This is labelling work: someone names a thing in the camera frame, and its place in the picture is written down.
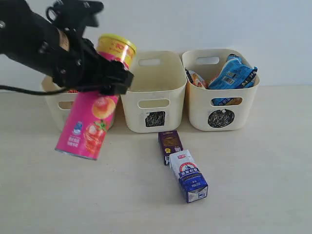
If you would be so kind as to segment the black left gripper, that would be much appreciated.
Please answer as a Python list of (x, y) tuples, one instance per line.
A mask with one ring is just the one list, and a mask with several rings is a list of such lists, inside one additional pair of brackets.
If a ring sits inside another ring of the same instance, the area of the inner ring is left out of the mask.
[(99, 26), (96, 15), (103, 9), (96, 0), (56, 0), (42, 17), (24, 0), (2, 0), (0, 52), (60, 87), (92, 85), (103, 63), (83, 34)]

